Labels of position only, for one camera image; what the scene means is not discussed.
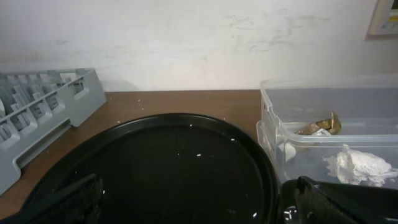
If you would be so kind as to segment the white tissue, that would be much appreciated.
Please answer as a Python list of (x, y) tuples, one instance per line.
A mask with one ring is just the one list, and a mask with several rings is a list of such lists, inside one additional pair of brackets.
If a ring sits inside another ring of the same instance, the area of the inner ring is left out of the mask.
[(382, 187), (386, 179), (397, 177), (397, 168), (383, 158), (368, 152), (351, 149), (344, 144), (336, 156), (323, 158), (328, 163), (328, 175), (336, 177), (342, 184)]

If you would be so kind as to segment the wrapper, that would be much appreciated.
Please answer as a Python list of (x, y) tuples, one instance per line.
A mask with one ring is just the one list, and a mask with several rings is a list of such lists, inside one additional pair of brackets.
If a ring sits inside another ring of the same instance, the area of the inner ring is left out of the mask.
[(331, 118), (311, 123), (301, 129), (296, 134), (304, 136), (332, 136), (337, 135), (342, 129), (338, 115), (332, 111)]

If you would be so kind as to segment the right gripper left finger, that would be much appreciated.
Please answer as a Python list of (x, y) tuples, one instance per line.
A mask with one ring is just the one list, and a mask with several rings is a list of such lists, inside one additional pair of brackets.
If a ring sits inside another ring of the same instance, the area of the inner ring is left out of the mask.
[(90, 174), (2, 219), (1, 224), (97, 223), (102, 198), (103, 181)]

